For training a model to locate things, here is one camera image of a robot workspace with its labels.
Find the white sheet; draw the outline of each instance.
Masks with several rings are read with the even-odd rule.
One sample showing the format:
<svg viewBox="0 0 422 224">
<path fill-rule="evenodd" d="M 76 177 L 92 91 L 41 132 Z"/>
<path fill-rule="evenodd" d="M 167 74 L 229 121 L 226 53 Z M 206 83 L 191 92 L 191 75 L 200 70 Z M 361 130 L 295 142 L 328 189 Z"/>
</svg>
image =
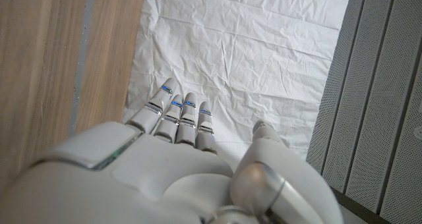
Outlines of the white sheet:
<svg viewBox="0 0 422 224">
<path fill-rule="evenodd" d="M 259 118 L 305 159 L 347 2 L 145 0 L 123 120 L 174 77 L 211 102 L 233 169 Z"/>
</svg>

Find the silver joint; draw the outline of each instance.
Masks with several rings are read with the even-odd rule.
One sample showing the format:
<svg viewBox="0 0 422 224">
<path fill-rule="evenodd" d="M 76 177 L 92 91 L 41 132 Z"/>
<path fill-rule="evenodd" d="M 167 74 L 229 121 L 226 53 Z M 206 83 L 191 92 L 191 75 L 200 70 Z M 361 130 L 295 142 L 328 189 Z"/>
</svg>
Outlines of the silver joint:
<svg viewBox="0 0 422 224">
<path fill-rule="evenodd" d="M 181 125 L 187 125 L 187 126 L 191 126 L 193 128 L 196 128 L 195 122 L 194 121 L 191 121 L 191 120 L 188 120 L 188 119 L 181 119 L 180 120 L 180 124 Z"/>
<path fill-rule="evenodd" d="M 146 103 L 145 107 L 152 112 L 156 113 L 157 115 L 161 115 L 163 113 L 163 109 L 158 107 L 157 105 L 154 105 L 153 103 Z"/>
<path fill-rule="evenodd" d="M 199 126 L 199 127 L 198 127 L 198 131 L 199 131 L 199 132 L 205 132 L 205 133 L 208 133 L 208 134 L 214 135 L 214 131 L 213 131 L 211 128 L 207 128 L 207 127 L 205 127 L 205 126 Z"/>
<path fill-rule="evenodd" d="M 176 125 L 179 125 L 179 119 L 173 118 L 173 117 L 168 116 L 168 115 L 164 116 L 163 120 L 164 119 L 167 120 L 167 121 L 173 122 Z"/>
</svg>

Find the metallic finger segment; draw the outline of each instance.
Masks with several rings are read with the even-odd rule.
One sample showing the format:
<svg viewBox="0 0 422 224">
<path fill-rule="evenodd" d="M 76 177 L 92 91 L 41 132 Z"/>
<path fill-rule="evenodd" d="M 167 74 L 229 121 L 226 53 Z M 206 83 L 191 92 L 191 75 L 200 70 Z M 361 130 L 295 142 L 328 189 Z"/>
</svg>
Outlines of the metallic finger segment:
<svg viewBox="0 0 422 224">
<path fill-rule="evenodd" d="M 164 108 L 168 105 L 171 95 L 176 91 L 177 86 L 176 80 L 172 78 L 167 79 L 152 99 L 126 123 L 139 128 L 144 133 L 150 134 L 160 119 Z"/>
<path fill-rule="evenodd" d="M 198 115 L 198 134 L 196 136 L 196 148 L 217 154 L 214 149 L 216 141 L 212 130 L 211 106 L 207 101 L 201 103 Z"/>
<path fill-rule="evenodd" d="M 195 113 L 196 95 L 189 92 L 183 103 L 183 110 L 175 143 L 185 143 L 195 147 Z"/>
<path fill-rule="evenodd" d="M 176 95 L 173 101 L 170 103 L 163 119 L 159 123 L 154 136 L 159 139 L 174 143 L 177 127 L 179 126 L 182 107 L 183 96 Z"/>
</svg>

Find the gray perforated panel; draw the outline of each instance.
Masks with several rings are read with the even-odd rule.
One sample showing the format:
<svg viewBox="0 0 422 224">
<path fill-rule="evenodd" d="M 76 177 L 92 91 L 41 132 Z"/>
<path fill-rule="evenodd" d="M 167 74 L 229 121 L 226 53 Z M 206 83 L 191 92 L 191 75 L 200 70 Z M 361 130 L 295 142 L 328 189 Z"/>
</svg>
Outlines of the gray perforated panel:
<svg viewBox="0 0 422 224">
<path fill-rule="evenodd" d="M 349 0 L 347 5 L 306 158 L 307 162 L 320 173 L 331 137 L 362 4 L 363 0 Z"/>
<path fill-rule="evenodd" d="M 392 0 L 365 0 L 344 82 L 323 177 L 343 192 L 381 49 Z"/>
<path fill-rule="evenodd" d="M 391 223 L 422 223 L 422 60 L 413 86 L 380 216 Z"/>
<path fill-rule="evenodd" d="M 420 51 L 422 0 L 394 0 L 346 195 L 378 211 Z"/>
</svg>

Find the wooden panel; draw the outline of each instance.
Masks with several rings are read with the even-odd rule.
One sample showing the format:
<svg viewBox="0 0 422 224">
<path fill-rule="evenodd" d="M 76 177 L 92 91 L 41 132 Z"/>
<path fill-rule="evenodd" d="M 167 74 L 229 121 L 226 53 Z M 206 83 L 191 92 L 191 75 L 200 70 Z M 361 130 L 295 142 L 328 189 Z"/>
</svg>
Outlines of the wooden panel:
<svg viewBox="0 0 422 224">
<path fill-rule="evenodd" d="M 0 192 L 67 137 L 85 0 L 0 0 Z"/>
<path fill-rule="evenodd" d="M 76 132 L 121 122 L 143 0 L 94 0 Z"/>
</svg>

